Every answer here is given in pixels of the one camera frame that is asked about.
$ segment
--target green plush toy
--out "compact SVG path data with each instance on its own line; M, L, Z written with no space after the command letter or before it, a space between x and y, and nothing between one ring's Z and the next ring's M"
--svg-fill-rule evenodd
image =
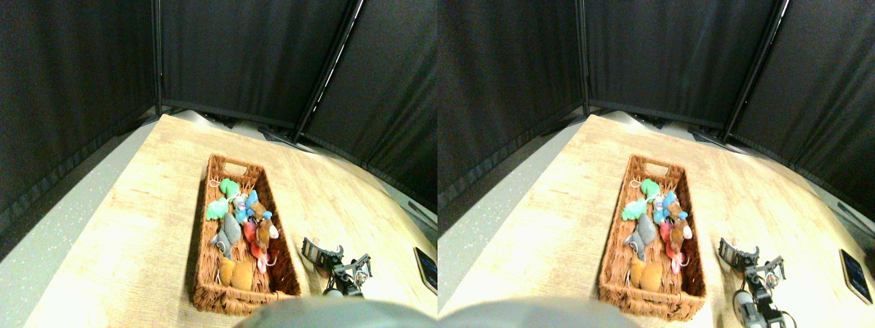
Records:
M240 194L240 185L238 185L234 181L231 181L231 179L229 178L225 178L224 180L221 180L221 184L219 184L219 190L225 192L225 197L230 199Z
M228 212L228 200L224 197L214 200L206 206L206 219L218 220Z
M648 211L648 203L644 198L639 198L633 202L626 204L623 209L623 220L637 220L642 213Z
M659 185L651 179L644 179L644 182L641 183L641 192L644 192L647 195L647 199L650 199L648 203L653 202L653 197L659 194Z

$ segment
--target screen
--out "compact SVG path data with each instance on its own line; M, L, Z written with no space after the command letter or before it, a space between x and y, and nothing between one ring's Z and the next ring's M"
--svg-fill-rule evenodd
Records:
M438 289L438 266L428 255L419 248L416 249L416 258L419 259L419 269L423 272L423 280L433 289Z
M842 250L842 257L844 258L844 272L848 275L848 283L871 303L872 296L869 295L869 288L866 287L866 277L863 274L863 268L860 267L860 262L857 262L844 250Z

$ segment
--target gray plush mouse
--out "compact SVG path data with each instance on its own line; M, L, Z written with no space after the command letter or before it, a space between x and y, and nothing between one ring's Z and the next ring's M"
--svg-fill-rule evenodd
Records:
M644 248L647 248L651 242L656 239L656 225L653 220L648 217L647 213L642 213L638 218L638 226L635 231L623 241L623 245L635 244L634 248L638 252L638 258L644 262L647 261L647 256L644 254Z
M240 240L240 224L237 223L237 219L235 219L234 215L231 215L231 213L225 213L223 221L219 233L213 237L210 244L218 247L219 250L225 254L225 257L233 260L234 257L231 254L231 248Z

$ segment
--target cable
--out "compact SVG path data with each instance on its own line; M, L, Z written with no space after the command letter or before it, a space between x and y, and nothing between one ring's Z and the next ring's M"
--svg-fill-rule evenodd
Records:
M790 317L790 319L793 320L793 328L798 327L798 325L796 325L796 318L793 318L793 316L790 315L790 312L787 312L787 311L781 311L780 313L786 314L788 317Z

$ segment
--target metal pole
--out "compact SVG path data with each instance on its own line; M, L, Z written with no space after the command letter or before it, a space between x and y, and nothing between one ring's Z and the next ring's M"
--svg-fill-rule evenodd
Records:
M164 53L161 47L161 40L163 38L161 32L161 0L155 0L155 4L155 44L157 46L155 51L155 61L157 62L157 71L155 72L157 75L157 107L155 108L155 115L161 116L164 113Z
M590 115L590 57L586 44L586 0L577 1L577 57L580 62L580 87L583 89L584 116Z
M319 107L319 101L322 99L322 95L325 93L326 87L328 87L328 82L331 80L332 73L334 73L334 68L337 67L337 63L338 61L340 61L340 56L343 54L344 45L347 43L349 35L351 34L353 27L355 26L355 21L359 17L361 7L365 3L365 0L353 1L353 6L347 7L347 12L344 15L346 19L344 19L343 31L340 33L340 35L335 36L332 57L323 66L322 74L319 77L319 82L310 95L310 101L308 102L306 108L307 110L304 113L304 117L301 118L301 121L297 125L297 132L292 138L292 142L294 143L298 143L298 138L300 138L301 135L304 134L304 128L310 121L310 117L313 115L314 112L316 112L316 108Z
M775 3L772 12L772 19L770 20L769 28L766 30L766 34L763 36L762 41L759 45L759 51L757 52L757 56L754 58L754 64L751 69L747 73L747 79L745 81L745 86L742 89L741 94L738 95L738 99L735 102L735 109L732 111L732 117L729 120L729 126L726 128L726 131L723 134L722 142L726 143L729 140L729 136L732 134L732 128L735 128L736 123L738 123L739 116L741 115L742 110L744 110L745 105L747 105L747 100L753 91L753 87L756 85L757 80L760 78L760 74L762 73L762 68L766 64L766 59L768 59L769 53L772 51L772 45L774 44L775 37L778 35L778 31L781 27L781 20L784 18L784 13L787 12L787 8L790 5L790 0L780 0L779 3Z

